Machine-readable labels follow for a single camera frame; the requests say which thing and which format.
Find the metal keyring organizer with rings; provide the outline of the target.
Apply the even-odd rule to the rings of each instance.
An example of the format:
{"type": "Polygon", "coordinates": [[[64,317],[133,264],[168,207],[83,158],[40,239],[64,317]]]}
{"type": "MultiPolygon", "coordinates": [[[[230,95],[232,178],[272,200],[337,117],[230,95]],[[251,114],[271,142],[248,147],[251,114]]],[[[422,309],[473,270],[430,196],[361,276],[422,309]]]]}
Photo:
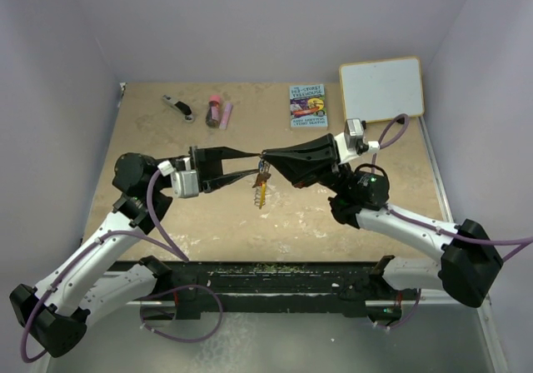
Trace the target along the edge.
{"type": "Polygon", "coordinates": [[[254,193],[254,205],[258,209],[262,209],[266,204],[267,182],[271,177],[270,164],[264,160],[260,160],[258,164],[258,173],[256,181],[253,185],[255,189],[254,193]]]}

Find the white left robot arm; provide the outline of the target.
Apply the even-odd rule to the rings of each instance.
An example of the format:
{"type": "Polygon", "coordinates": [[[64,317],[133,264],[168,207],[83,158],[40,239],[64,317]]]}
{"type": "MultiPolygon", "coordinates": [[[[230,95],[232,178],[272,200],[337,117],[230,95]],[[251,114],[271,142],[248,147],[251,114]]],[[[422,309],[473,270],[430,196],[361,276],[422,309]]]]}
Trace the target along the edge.
{"type": "Polygon", "coordinates": [[[9,300],[23,328],[22,360],[33,338],[44,355],[66,355],[90,325],[129,301],[151,297],[161,300],[172,288],[172,271],[157,258],[141,259],[129,271],[101,284],[99,279],[118,258],[139,241],[154,243],[152,230],[161,221],[172,198],[191,198],[230,185],[250,171],[224,173],[225,160],[248,158],[229,147],[193,147],[185,156],[156,159],[141,153],[121,155],[114,167],[113,186],[121,193],[102,224],[56,270],[34,286],[21,284],[9,300]]]}

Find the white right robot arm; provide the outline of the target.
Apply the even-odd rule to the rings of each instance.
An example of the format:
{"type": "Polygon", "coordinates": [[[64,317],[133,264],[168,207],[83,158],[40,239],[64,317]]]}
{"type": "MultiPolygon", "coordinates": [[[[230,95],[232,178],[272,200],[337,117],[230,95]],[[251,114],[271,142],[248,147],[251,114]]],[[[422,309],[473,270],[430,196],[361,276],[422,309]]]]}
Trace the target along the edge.
{"type": "Polygon", "coordinates": [[[333,191],[328,201],[338,223],[388,236],[424,254],[420,260],[383,258],[370,280],[376,297],[428,289],[444,291],[464,306],[481,306],[503,266],[483,227],[471,220],[460,225],[438,221],[392,205],[382,168],[349,164],[379,149],[378,142],[366,142],[361,135],[327,134],[293,147],[267,149],[262,160],[295,188],[320,184],[333,191]]]}

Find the pink capped bottle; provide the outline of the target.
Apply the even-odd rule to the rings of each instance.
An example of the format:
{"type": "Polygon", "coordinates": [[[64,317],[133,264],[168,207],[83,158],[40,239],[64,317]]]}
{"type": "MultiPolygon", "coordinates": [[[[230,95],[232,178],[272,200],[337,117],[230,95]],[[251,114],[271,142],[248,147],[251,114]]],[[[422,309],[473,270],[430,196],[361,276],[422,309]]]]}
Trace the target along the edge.
{"type": "Polygon", "coordinates": [[[220,125],[220,106],[221,97],[218,95],[210,96],[205,122],[211,128],[218,128],[220,125]]]}

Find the treehouse paperback book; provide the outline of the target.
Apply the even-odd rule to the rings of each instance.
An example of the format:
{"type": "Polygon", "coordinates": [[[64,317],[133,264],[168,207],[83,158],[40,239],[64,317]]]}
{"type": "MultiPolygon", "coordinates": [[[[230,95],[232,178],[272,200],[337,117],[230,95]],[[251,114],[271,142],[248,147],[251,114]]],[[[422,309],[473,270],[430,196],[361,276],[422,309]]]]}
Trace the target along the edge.
{"type": "Polygon", "coordinates": [[[289,108],[292,128],[328,127],[323,84],[289,86],[289,108]]]}

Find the grey black stapler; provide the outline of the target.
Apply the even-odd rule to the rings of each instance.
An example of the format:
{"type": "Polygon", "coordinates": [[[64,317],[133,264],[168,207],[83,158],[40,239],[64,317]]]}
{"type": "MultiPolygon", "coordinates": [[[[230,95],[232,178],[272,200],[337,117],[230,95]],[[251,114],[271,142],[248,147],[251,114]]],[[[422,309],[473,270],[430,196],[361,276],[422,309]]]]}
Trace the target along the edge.
{"type": "Polygon", "coordinates": [[[185,122],[195,121],[195,115],[193,114],[192,109],[185,102],[179,101],[168,95],[163,95],[162,101],[172,110],[180,112],[185,122]]]}

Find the pink highlighter marker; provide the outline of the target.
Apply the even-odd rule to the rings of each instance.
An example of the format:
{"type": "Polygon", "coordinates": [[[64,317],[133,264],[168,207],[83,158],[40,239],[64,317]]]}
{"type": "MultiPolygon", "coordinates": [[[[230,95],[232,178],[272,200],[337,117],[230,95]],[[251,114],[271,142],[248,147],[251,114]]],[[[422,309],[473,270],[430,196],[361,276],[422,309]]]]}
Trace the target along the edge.
{"type": "Polygon", "coordinates": [[[228,123],[229,123],[229,119],[230,119],[230,116],[231,116],[231,113],[232,113],[232,108],[233,108],[233,105],[230,103],[230,102],[227,102],[223,108],[223,112],[222,112],[222,117],[221,117],[221,121],[220,121],[220,124],[219,124],[219,129],[220,130],[226,130],[227,129],[227,126],[228,126],[228,123]]]}

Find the yellow framed whiteboard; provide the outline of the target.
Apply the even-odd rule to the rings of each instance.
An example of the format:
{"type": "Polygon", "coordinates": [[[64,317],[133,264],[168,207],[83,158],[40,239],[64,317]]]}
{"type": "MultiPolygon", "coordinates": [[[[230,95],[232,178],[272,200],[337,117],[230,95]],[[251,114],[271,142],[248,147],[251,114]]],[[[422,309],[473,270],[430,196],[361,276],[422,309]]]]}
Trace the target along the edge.
{"type": "Polygon", "coordinates": [[[345,119],[390,121],[425,112],[421,60],[415,56],[346,63],[339,67],[345,119]]]}

